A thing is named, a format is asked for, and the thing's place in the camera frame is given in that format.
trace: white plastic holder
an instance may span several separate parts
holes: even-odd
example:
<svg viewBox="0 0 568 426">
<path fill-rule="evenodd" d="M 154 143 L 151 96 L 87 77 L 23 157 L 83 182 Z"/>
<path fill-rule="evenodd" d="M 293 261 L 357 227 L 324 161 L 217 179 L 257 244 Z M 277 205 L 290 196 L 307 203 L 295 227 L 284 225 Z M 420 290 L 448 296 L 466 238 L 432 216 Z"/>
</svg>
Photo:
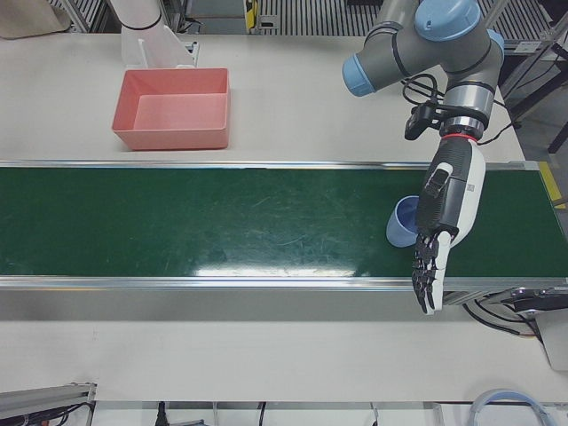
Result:
<svg viewBox="0 0 568 426">
<path fill-rule="evenodd" d="M 142 31 L 122 27 L 121 39 L 127 68 L 197 67 L 199 44 L 184 46 L 167 25 Z"/>
<path fill-rule="evenodd" d="M 196 67 L 199 46 L 191 52 L 164 25 L 157 0 L 110 0 L 122 24 L 122 61 L 128 68 Z"/>
</svg>

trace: pink bin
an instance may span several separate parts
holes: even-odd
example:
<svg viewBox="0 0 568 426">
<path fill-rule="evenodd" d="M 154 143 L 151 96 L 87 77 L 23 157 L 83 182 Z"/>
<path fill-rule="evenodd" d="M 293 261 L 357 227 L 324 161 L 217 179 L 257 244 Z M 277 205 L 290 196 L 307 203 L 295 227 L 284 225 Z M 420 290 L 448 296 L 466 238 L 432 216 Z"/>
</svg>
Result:
<svg viewBox="0 0 568 426">
<path fill-rule="evenodd" d="M 226 68 L 129 70 L 113 131 L 133 150 L 227 148 L 229 98 Z"/>
</svg>

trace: metal shelf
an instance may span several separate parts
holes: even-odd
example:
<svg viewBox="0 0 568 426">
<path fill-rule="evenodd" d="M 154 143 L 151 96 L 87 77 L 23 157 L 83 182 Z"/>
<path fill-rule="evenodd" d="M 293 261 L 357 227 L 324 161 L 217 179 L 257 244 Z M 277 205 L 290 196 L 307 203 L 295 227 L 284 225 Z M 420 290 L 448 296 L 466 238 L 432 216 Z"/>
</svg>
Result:
<svg viewBox="0 0 568 426">
<path fill-rule="evenodd" d="M 482 13 L 487 16 L 493 7 L 502 0 L 478 0 Z M 552 28 L 548 15 L 536 0 L 511 0 L 497 17 L 492 28 L 505 39 L 505 52 L 508 55 L 526 55 L 527 51 L 517 51 L 521 43 L 544 42 L 535 51 L 546 48 L 550 42 Z"/>
<path fill-rule="evenodd" d="M 500 1 L 479 0 L 484 17 L 498 7 Z M 348 6 L 345 0 L 261 0 L 261 25 L 257 33 L 264 36 L 365 36 L 379 10 L 376 5 Z M 551 37 L 547 14 L 536 0 L 509 1 L 493 28 L 505 38 L 507 54 L 530 53 L 514 52 L 520 43 L 545 42 L 536 49 L 545 48 Z"/>
<path fill-rule="evenodd" d="M 54 7 L 59 7 L 67 11 L 73 26 L 70 32 L 86 33 L 90 32 L 92 25 L 97 17 L 97 12 L 104 3 L 104 0 L 48 0 Z"/>
</svg>

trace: table surface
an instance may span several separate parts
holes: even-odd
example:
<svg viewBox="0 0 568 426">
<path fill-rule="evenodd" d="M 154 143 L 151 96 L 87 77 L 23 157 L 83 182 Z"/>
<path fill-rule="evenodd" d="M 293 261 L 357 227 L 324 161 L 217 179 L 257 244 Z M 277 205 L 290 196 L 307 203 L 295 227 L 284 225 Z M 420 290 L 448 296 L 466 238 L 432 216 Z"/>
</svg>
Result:
<svg viewBox="0 0 568 426">
<path fill-rule="evenodd" d="M 0 148 L 4 159 L 429 162 L 435 130 L 404 140 L 411 105 L 394 84 L 352 96 L 344 59 L 357 37 L 185 36 L 199 40 L 199 67 L 227 67 L 229 147 L 220 151 L 131 152 L 111 131 L 122 83 L 118 35 L 48 35 L 0 40 Z M 440 83 L 440 68 L 433 73 Z M 509 123 L 494 106 L 487 136 Z M 512 129 L 482 148 L 488 162 L 523 160 Z"/>
<path fill-rule="evenodd" d="M 3 158 L 427 162 L 436 151 L 435 131 L 403 140 L 399 87 L 364 99 L 343 87 L 362 39 L 199 40 L 199 65 L 231 75 L 228 149 L 129 152 L 110 130 L 119 37 L 49 35 L 0 40 Z M 496 107 L 488 133 L 508 119 Z M 483 152 L 523 159 L 513 130 Z M 6 291 L 0 342 L 0 391 L 93 381 L 101 400 L 412 401 L 512 387 L 568 400 L 568 375 L 538 342 L 457 306 L 426 318 L 410 293 Z"/>
</svg>

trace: cup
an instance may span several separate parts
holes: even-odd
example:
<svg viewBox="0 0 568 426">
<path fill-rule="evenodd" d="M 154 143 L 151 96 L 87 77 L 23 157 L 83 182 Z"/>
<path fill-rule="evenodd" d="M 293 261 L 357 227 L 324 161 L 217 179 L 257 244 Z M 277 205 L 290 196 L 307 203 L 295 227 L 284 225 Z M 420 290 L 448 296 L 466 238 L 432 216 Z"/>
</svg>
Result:
<svg viewBox="0 0 568 426">
<path fill-rule="evenodd" d="M 416 208 L 418 195 L 408 195 L 397 202 L 387 224 L 387 240 L 394 247 L 409 247 L 416 243 Z"/>
</svg>

